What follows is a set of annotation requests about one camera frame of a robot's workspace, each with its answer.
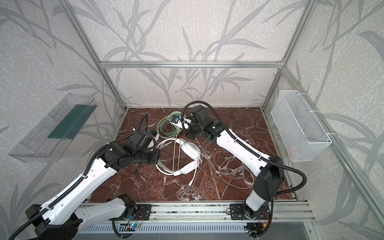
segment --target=white headphones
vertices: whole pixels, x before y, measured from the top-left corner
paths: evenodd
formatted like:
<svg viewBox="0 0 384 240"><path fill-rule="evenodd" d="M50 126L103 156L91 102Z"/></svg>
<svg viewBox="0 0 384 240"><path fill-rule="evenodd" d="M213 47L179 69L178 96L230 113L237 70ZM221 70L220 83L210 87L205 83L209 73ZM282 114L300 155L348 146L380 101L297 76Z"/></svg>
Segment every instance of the white headphones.
<svg viewBox="0 0 384 240"><path fill-rule="evenodd" d="M195 169L195 174L192 178L192 180L189 182L189 186L192 185L192 182L193 180L195 179L195 176L196 176L196 170L200 164L199 160L200 160L200 156L201 156L201 151L200 149L192 142L187 142L181 138L168 138L168 139L165 139L163 141L161 141L157 146L156 148L157 149L161 149L165 146L167 146L168 144L170 143L167 143L165 144L165 142L167 141L170 141L170 140L174 140L176 143L180 144L180 147L181 149L183 150L184 153L186 153L190 158L193 159L192 162L188 163L187 165L185 165L184 167L182 167L182 169L178 170L178 171L171 171L169 168L167 168L163 163L161 163L160 161L157 162L157 169L162 172L163 174L166 174L166 175L173 175L173 176L178 176L180 174L187 174L189 172L191 172L193 169Z"/></svg>

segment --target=mesh basket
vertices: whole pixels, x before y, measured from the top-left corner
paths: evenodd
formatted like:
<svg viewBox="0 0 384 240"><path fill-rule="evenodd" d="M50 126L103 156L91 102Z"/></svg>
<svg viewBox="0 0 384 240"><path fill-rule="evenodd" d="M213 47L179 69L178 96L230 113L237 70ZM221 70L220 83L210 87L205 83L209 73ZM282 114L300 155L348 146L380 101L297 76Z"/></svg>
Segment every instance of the mesh basket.
<svg viewBox="0 0 384 240"><path fill-rule="evenodd" d="M332 143L296 90L280 91L271 115L293 162L310 161Z"/></svg>

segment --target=leaf-patterned wallpaper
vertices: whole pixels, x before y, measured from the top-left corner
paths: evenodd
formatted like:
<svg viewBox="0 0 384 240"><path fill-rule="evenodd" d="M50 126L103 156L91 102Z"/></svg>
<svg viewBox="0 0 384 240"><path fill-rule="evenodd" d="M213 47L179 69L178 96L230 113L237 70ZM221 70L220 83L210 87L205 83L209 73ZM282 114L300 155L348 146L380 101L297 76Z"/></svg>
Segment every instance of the leaf-patterned wallpaper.
<svg viewBox="0 0 384 240"><path fill-rule="evenodd" d="M123 109L93 65L56 1L0 1L0 236L25 221L80 174L108 142ZM67 94L94 96L98 105L56 163L21 162L9 151ZM35 235L23 231L20 239Z"/></svg>
<svg viewBox="0 0 384 240"><path fill-rule="evenodd" d="M319 1L288 68L384 197L383 24L382 0ZM279 87L290 89L285 80ZM278 146L285 152L281 141ZM384 239L331 149L294 166L308 176L299 194L310 202L325 239Z"/></svg>
<svg viewBox="0 0 384 240"><path fill-rule="evenodd" d="M279 61L307 0L70 3L102 61ZM181 106L196 99L261 106L275 72L119 68L109 76L127 106Z"/></svg>

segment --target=brown marble tabletop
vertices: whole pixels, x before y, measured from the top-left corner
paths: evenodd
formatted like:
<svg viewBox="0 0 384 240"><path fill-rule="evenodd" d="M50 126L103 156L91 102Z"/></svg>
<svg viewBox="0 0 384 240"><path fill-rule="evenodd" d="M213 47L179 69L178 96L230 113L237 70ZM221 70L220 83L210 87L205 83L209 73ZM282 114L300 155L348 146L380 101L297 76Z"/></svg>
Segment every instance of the brown marble tabletop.
<svg viewBox="0 0 384 240"><path fill-rule="evenodd" d="M148 113L148 129L156 130L157 123L176 108L132 108L128 110L117 138L132 132L141 117ZM266 126L260 108L217 108L221 119L243 140L257 150L270 156L276 154L271 136ZM227 150L197 136L192 141L179 134L180 138L196 144L201 150L202 163L197 169L196 177L191 186L194 171L179 176L168 176L157 170L154 165L132 164L121 169L107 179L92 194L91 202L107 202L121 194L127 194L136 202L143 201L195 201L195 200L245 200L252 191L253 179L244 170L240 160ZM169 169L173 165L174 144L161 150L160 160ZM175 148L175 170L191 162L179 146ZM218 174L217 172L236 172L232 174ZM280 189L287 189L285 182ZM293 199L292 194L280 195L277 199Z"/></svg>

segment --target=dark green mat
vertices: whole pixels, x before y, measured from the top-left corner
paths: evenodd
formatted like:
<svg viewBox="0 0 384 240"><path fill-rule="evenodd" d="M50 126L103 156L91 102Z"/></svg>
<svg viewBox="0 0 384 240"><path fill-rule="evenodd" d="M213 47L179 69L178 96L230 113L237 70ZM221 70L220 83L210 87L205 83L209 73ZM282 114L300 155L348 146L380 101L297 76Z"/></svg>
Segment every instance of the dark green mat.
<svg viewBox="0 0 384 240"><path fill-rule="evenodd" d="M77 104L51 132L48 138L74 139L97 105Z"/></svg>

